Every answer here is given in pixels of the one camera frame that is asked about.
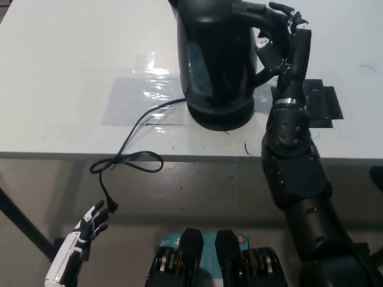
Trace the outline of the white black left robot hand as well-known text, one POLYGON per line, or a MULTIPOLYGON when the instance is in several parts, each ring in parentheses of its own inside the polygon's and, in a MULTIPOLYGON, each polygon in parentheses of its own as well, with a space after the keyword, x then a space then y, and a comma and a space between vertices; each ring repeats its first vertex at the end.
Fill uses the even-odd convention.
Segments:
POLYGON ((108 208, 101 200, 92 206, 74 229, 65 237, 46 274, 45 286, 76 286, 86 253, 92 241, 105 231, 109 218, 108 208))

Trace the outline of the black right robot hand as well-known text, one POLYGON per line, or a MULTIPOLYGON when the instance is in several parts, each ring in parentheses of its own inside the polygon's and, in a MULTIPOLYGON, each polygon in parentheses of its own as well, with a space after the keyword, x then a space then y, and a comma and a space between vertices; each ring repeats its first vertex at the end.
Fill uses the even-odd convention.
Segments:
POLYGON ((277 99, 306 104, 303 82, 311 51, 312 31, 301 13, 288 5, 270 2, 266 18, 271 27, 260 28, 255 51, 263 69, 256 75, 258 85, 277 77, 277 99))

